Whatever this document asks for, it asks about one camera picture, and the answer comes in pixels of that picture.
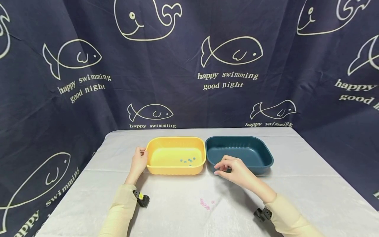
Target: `black wrist device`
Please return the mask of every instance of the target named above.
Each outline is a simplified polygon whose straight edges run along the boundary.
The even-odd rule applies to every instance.
[[[137,202],[140,207],[147,207],[150,201],[150,198],[148,195],[143,195],[141,192],[137,190],[134,190],[133,194],[137,198]]]
[[[257,217],[261,222],[264,222],[265,220],[270,220],[273,216],[273,213],[267,208],[264,208],[263,210],[258,208],[258,210],[254,212],[254,216]]]

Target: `person's left hand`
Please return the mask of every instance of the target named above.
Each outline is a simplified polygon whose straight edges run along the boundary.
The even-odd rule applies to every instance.
[[[148,154],[146,148],[138,146],[132,157],[132,165],[130,166],[130,172],[126,178],[125,184],[136,184],[137,179],[147,166],[147,157]]]

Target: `navy blue backdrop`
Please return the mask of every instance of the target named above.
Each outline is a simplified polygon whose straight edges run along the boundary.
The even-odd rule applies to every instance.
[[[293,127],[379,210],[379,3],[0,0],[0,237],[118,129]]]

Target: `white tablecloth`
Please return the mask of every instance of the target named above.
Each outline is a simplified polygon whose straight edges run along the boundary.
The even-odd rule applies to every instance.
[[[116,189],[125,181],[136,146],[155,137],[249,135],[260,138],[274,157],[262,179],[286,196],[326,236],[378,237],[379,214],[293,129],[122,130],[108,134],[90,163],[46,221],[37,237],[96,236]],[[249,191],[204,168],[196,176],[156,176],[147,170],[137,188],[150,196],[138,208],[130,236],[274,237],[268,221],[253,212],[263,203]],[[200,205],[203,199],[207,210]]]

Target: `beige sleeve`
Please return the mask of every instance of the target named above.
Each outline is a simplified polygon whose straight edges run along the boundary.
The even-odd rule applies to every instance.
[[[283,196],[278,194],[273,202],[265,206],[273,213],[271,221],[276,231],[284,237],[324,237]]]
[[[129,222],[136,209],[137,198],[133,194],[134,185],[121,185],[100,230],[99,237],[125,237]]]

